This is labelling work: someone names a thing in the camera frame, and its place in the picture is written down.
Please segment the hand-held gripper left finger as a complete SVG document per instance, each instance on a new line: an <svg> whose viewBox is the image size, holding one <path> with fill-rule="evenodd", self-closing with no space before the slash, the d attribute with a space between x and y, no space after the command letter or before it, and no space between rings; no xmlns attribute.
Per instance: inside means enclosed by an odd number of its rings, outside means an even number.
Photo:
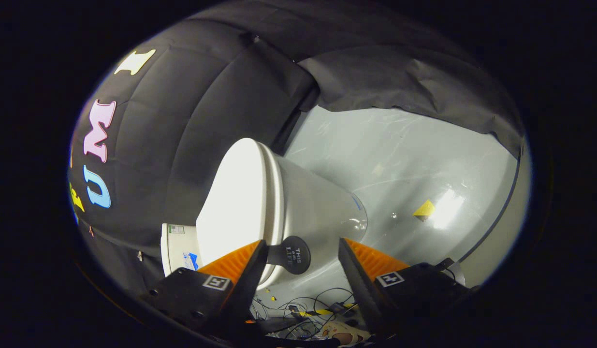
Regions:
<svg viewBox="0 0 597 348"><path fill-rule="evenodd" d="M243 332L268 251L257 240L198 270L180 267L142 293L142 302L194 334L229 341Z"/></svg>

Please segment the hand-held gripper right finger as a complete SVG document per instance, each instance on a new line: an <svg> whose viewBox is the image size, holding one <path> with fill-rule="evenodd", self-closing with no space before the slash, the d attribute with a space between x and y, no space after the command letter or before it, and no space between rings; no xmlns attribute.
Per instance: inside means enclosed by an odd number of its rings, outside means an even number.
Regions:
<svg viewBox="0 0 597 348"><path fill-rule="evenodd" d="M368 330L380 338L440 328L475 294L440 266L411 266L348 238L339 240L338 259Z"/></svg>

